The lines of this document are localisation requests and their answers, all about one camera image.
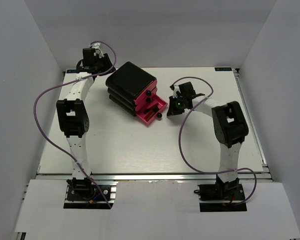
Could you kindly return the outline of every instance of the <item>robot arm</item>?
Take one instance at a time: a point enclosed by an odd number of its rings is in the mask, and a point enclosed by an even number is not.
[[[100,43],[95,43],[90,48],[84,48],[82,52],[83,59],[76,66],[76,79],[100,74],[112,67],[108,55],[103,54],[101,51]],[[84,101],[94,80],[95,77],[90,77],[74,83],[66,98],[58,100],[56,103],[60,129],[66,136],[70,152],[87,174],[91,174],[85,146],[86,133],[89,130],[89,118]],[[81,172],[77,163],[72,161],[72,165],[72,177],[79,180],[84,179],[85,175]]]
[[[90,74],[82,72],[78,73],[76,77],[79,79],[88,75]],[[58,100],[56,104],[60,129],[66,136],[70,152],[88,174],[91,173],[91,168],[87,160],[85,137],[86,132],[89,130],[89,118],[84,107],[84,101],[93,83],[94,81],[91,77],[76,82],[73,84],[67,97],[63,100]],[[72,161],[72,166],[72,177],[83,179],[85,176],[74,161]]]
[[[171,88],[173,95],[170,96],[167,116],[182,114],[185,109],[193,108],[205,98],[204,94],[195,93],[190,82]],[[219,172],[237,169],[240,148],[249,132],[240,104],[236,101],[225,103],[208,98],[194,111],[213,118],[215,136],[221,147]],[[228,191],[237,188],[238,185],[239,178],[236,171],[217,175],[216,188],[221,196],[225,196]]]

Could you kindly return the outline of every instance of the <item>purple cable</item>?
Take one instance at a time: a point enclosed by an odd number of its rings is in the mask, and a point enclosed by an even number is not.
[[[105,200],[105,202],[107,203],[107,205],[109,206],[109,208],[111,209],[111,204],[109,203],[109,201],[106,199],[105,195],[103,194],[103,191],[102,189],[100,188],[100,186],[84,171],[84,169],[82,168],[81,164],[78,163],[78,160],[71,154],[69,153],[68,151],[66,151],[65,149],[61,148],[60,146],[58,146],[57,144],[55,144],[51,139],[49,139],[49,137],[44,133],[40,123],[39,123],[39,120],[38,120],[38,117],[37,117],[37,114],[36,114],[36,105],[39,101],[39,99],[47,92],[53,90],[53,89],[57,89],[57,88],[60,88],[60,87],[63,87],[63,86],[66,86],[66,85],[70,85],[70,84],[73,84],[73,83],[77,83],[79,81],[82,81],[82,80],[85,80],[89,77],[97,77],[99,75],[104,75],[104,74],[107,74],[108,72],[110,72],[112,70],[112,68],[114,68],[115,64],[116,64],[116,53],[114,51],[114,49],[112,47],[110,47],[108,44],[104,43],[104,42],[101,42],[101,41],[94,41],[92,43],[90,43],[90,45],[94,44],[94,43],[102,43],[104,45],[106,45],[107,47],[109,47],[113,54],[114,54],[114,62],[113,62],[113,65],[112,67],[110,67],[107,71],[105,72],[102,72],[102,73],[98,73],[98,74],[92,74],[92,75],[88,75],[88,76],[84,76],[80,79],[77,79],[77,80],[74,80],[74,81],[71,81],[71,82],[67,82],[66,84],[61,84],[61,85],[57,85],[57,86],[54,86],[54,87],[51,87],[45,91],[43,91],[42,93],[40,93],[40,95],[35,99],[34,101],[34,105],[33,105],[33,116],[34,116],[34,120],[35,120],[35,123],[40,131],[40,133],[42,134],[42,136],[49,142],[51,143],[54,147],[56,147],[57,149],[59,149],[60,151],[64,152],[65,154],[67,154],[68,156],[70,156],[74,162],[78,165],[78,167],[80,168],[80,170],[82,171],[82,173],[96,186],[96,188],[99,190],[100,194],[102,195],[103,199]]]
[[[241,201],[241,202],[238,202],[238,203],[236,203],[236,204],[243,204],[243,203],[245,203],[247,200],[249,200],[251,197],[252,197],[252,195],[254,194],[254,192],[255,192],[255,190],[256,190],[256,185],[257,185],[257,177],[256,177],[256,174],[255,174],[255,172],[252,170],[252,169],[250,169],[250,168],[248,168],[248,167],[244,167],[244,168],[239,168],[239,169],[237,169],[237,170],[235,170],[235,169],[228,169],[228,170],[224,170],[224,171],[201,171],[201,170],[198,170],[197,168],[195,168],[195,167],[193,167],[192,165],[190,165],[189,164],[189,162],[185,159],[185,156],[184,156],[184,154],[183,154],[183,151],[182,151],[182,146],[181,146],[181,135],[182,135],[182,130],[183,130],[183,127],[184,127],[184,125],[185,125],[185,122],[186,122],[186,120],[188,119],[188,117],[189,117],[189,115],[191,114],[191,112],[193,112],[194,110],[195,110],[195,108],[197,108],[201,103],[204,103],[210,96],[212,96],[212,94],[214,93],[214,89],[213,89],[213,87],[212,87],[212,85],[209,83],[209,82],[207,82],[206,80],[204,80],[204,79],[202,79],[202,78],[200,78],[200,77],[196,77],[196,76],[186,76],[186,77],[182,77],[182,78],[180,78],[180,79],[177,79],[172,85],[174,85],[174,84],[176,84],[178,81],[180,81],[180,80],[183,80],[183,79],[198,79],[198,80],[201,80],[201,81],[203,81],[203,82],[205,82],[209,87],[210,87],[210,89],[211,89],[211,93],[209,94],[209,95],[207,95],[204,99],[202,99],[201,101],[199,101],[192,109],[190,109],[189,110],[189,112],[186,114],[186,116],[185,116],[185,118],[184,118],[184,120],[183,120],[183,122],[182,122],[182,124],[181,124],[181,127],[180,127],[180,131],[179,131],[179,139],[178,139],[178,142],[179,142],[179,150],[180,150],[180,154],[181,154],[181,157],[182,157],[182,159],[183,159],[183,161],[185,162],[185,164],[189,167],[189,168],[191,168],[192,170],[194,170],[194,171],[196,171],[196,172],[198,172],[198,173],[201,173],[201,174],[206,174],[206,175],[216,175],[216,174],[224,174],[224,173],[229,173],[229,172],[235,172],[235,171],[242,171],[242,170],[248,170],[248,171],[250,171],[253,175],[254,175],[254,180],[255,180],[255,182],[254,182],[254,187],[253,187],[253,190],[252,190],[252,192],[251,192],[251,194],[246,198],[246,199],[244,199],[243,201]]]

